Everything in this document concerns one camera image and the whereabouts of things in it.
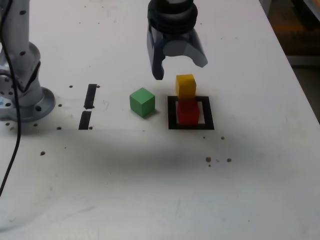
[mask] black square outline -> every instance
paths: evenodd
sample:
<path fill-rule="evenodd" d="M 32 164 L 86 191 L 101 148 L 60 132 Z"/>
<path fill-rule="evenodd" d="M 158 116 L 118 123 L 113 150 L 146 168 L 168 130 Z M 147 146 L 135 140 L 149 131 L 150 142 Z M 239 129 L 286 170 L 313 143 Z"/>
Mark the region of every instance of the black square outline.
<path fill-rule="evenodd" d="M 198 125 L 180 125 L 177 123 L 177 96 L 168 96 L 168 123 L 170 130 L 214 130 L 214 121 L 212 119 L 210 100 L 208 96 L 196 96 L 195 100 L 202 103 L 203 116 L 205 123 Z"/>

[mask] red cube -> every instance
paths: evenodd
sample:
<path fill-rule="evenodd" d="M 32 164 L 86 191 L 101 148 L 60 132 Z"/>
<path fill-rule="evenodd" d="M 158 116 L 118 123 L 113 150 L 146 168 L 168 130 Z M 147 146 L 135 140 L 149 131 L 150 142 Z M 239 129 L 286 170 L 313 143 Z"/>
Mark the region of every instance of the red cube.
<path fill-rule="evenodd" d="M 198 102 L 195 99 L 178 101 L 178 122 L 181 125 L 197 125 L 200 116 Z"/>

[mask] green cube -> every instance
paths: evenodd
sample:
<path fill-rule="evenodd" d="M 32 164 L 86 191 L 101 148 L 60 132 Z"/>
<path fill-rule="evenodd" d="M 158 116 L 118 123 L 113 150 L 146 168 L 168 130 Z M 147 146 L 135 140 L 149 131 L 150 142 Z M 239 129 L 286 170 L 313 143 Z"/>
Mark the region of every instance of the green cube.
<path fill-rule="evenodd" d="M 144 88 L 130 95 L 130 107 L 140 117 L 145 118 L 156 108 L 156 97 Z"/>

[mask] black tape marking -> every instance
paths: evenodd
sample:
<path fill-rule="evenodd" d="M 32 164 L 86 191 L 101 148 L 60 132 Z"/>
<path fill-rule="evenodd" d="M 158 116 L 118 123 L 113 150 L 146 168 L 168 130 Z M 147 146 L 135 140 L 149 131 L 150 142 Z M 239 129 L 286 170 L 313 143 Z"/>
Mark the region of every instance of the black tape marking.
<path fill-rule="evenodd" d="M 85 109 L 94 109 L 94 101 L 96 96 L 97 84 L 89 84 L 88 91 L 86 92 L 86 97 L 84 101 Z"/>
<path fill-rule="evenodd" d="M 91 111 L 83 111 L 80 119 L 79 130 L 88 130 L 91 118 Z"/>
<path fill-rule="evenodd" d="M 177 123 L 177 96 L 168 96 L 168 126 L 170 130 L 214 130 L 214 121 L 212 119 L 212 112 L 210 100 L 208 96 L 196 96 L 195 100 L 202 103 L 203 116 L 205 123 L 197 125 L 180 125 Z"/>

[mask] black cable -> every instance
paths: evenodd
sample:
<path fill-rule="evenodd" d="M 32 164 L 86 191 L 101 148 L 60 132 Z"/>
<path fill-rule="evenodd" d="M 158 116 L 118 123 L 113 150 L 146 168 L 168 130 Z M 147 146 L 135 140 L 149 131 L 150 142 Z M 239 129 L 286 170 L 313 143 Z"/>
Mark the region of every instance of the black cable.
<path fill-rule="evenodd" d="M 19 148 L 19 144 L 20 144 L 20 139 L 21 139 L 21 116 L 20 116 L 20 105 L 19 105 L 19 97 L 18 97 L 18 89 L 17 89 L 17 84 L 16 84 L 16 76 L 15 76 L 15 72 L 12 66 L 12 62 L 11 59 L 9 57 L 9 53 L 8 50 L 6 48 L 6 43 L 4 41 L 4 36 L 3 36 L 3 28 L 4 28 L 4 24 L 5 21 L 7 19 L 8 13 L 11 9 L 13 0 L 9 0 L 7 7 L 5 9 L 5 12 L 3 14 L 3 17 L 1 19 L 1 25 L 0 25 L 0 40 L 1 40 L 1 44 L 2 44 L 2 49 L 4 52 L 4 55 L 6 57 L 6 60 L 8 62 L 9 68 L 10 68 L 10 74 L 11 74 L 11 79 L 12 79 L 12 86 L 13 86 L 13 91 L 14 91 L 14 101 L 15 101 L 15 108 L 16 108 L 16 119 L 17 119 L 17 125 L 18 125 L 18 131 L 17 131 L 17 137 L 16 137 L 16 143 L 15 143 L 15 147 L 14 147 L 14 151 L 11 157 L 11 161 L 9 163 L 9 166 L 5 172 L 1 187 L 0 187 L 0 197 L 2 195 L 2 192 L 4 191 L 10 170 L 12 165 L 14 164 L 17 152 L 18 152 L 18 148 Z"/>

